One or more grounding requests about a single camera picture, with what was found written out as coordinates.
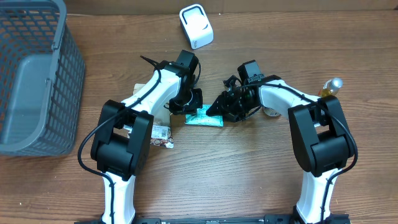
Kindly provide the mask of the teal wet wipes pack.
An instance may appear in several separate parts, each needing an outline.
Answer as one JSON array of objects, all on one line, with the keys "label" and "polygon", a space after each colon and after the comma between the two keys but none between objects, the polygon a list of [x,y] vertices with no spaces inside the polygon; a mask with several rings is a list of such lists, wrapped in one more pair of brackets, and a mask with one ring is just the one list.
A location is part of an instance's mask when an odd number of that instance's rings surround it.
[{"label": "teal wet wipes pack", "polygon": [[202,108],[197,109],[196,114],[187,114],[185,124],[187,125],[198,125],[198,126],[215,126],[223,127],[223,117],[222,116],[208,116],[206,114],[207,109],[210,105],[203,105]]}]

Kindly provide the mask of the green lid white jar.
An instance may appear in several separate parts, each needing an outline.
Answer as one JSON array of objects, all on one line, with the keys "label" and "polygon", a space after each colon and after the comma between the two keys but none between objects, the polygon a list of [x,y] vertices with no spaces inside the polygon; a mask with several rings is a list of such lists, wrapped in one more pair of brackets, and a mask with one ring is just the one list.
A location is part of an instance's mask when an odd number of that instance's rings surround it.
[{"label": "green lid white jar", "polygon": [[270,117],[278,117],[280,116],[280,113],[277,112],[276,110],[273,110],[272,108],[267,108],[267,107],[263,107],[263,112]]}]

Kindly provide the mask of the brown nut snack bag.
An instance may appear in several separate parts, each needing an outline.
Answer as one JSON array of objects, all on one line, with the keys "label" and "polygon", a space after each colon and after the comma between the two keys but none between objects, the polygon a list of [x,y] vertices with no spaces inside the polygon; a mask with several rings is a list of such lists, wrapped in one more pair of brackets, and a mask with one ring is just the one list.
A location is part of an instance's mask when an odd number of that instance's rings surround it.
[{"label": "brown nut snack bag", "polygon": [[144,97],[153,86],[153,83],[136,84],[133,95],[123,100],[123,103],[126,106],[131,106],[137,100],[141,100],[132,109],[138,112],[146,111],[154,116],[150,143],[154,146],[172,149],[174,139],[170,124],[171,112],[165,108],[165,105],[177,94],[176,85],[161,82]]}]

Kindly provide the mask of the yellow dish soap bottle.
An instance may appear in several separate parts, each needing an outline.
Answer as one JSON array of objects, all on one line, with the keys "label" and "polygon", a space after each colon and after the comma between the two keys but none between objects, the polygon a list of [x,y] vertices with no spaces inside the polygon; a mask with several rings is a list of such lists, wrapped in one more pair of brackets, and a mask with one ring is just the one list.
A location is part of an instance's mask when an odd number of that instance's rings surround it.
[{"label": "yellow dish soap bottle", "polygon": [[336,96],[342,87],[343,80],[341,78],[332,78],[324,84],[323,88],[318,92],[318,96],[321,98],[330,95]]}]

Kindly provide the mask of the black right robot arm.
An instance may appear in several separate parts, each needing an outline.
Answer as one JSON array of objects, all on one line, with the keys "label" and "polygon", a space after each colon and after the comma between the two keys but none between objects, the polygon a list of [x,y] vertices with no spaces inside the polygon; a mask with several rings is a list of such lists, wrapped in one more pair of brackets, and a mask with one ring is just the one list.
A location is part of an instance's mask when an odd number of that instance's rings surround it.
[{"label": "black right robot arm", "polygon": [[302,189],[290,223],[349,223],[348,215],[330,212],[336,178],[351,170],[358,147],[337,97],[308,95],[276,75],[265,76],[255,60],[243,63],[238,76],[206,111],[230,122],[245,120],[258,109],[289,120],[294,156],[303,169]]}]

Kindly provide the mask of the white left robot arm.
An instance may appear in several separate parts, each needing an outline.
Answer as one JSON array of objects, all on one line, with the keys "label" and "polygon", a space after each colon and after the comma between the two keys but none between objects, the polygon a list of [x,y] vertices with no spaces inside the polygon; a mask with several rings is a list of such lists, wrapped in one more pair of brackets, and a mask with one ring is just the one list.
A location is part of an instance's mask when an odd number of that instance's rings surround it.
[{"label": "white left robot arm", "polygon": [[90,156],[105,184],[101,223],[132,223],[135,178],[149,154],[155,116],[162,109],[174,115],[195,114],[203,106],[195,85],[198,57],[182,50],[174,62],[148,60],[152,78],[122,102],[108,100],[101,110]]}]

